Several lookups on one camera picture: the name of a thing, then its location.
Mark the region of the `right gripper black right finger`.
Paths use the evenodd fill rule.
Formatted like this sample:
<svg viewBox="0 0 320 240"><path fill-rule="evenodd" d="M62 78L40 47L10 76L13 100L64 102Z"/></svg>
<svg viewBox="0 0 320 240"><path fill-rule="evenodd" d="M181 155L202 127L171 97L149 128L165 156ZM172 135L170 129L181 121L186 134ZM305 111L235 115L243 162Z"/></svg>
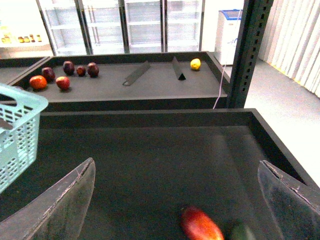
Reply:
<svg viewBox="0 0 320 240"><path fill-rule="evenodd" d="M282 240L320 238L320 192L263 160L257 171L260 189Z"/></svg>

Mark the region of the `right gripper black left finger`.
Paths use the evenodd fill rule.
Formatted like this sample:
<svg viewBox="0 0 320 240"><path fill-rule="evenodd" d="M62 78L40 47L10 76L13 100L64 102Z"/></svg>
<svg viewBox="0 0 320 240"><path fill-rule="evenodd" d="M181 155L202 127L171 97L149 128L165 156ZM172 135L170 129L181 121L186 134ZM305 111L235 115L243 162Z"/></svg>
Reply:
<svg viewBox="0 0 320 240"><path fill-rule="evenodd" d="M86 159L0 223L2 240L76 240L94 191L96 165Z"/></svg>

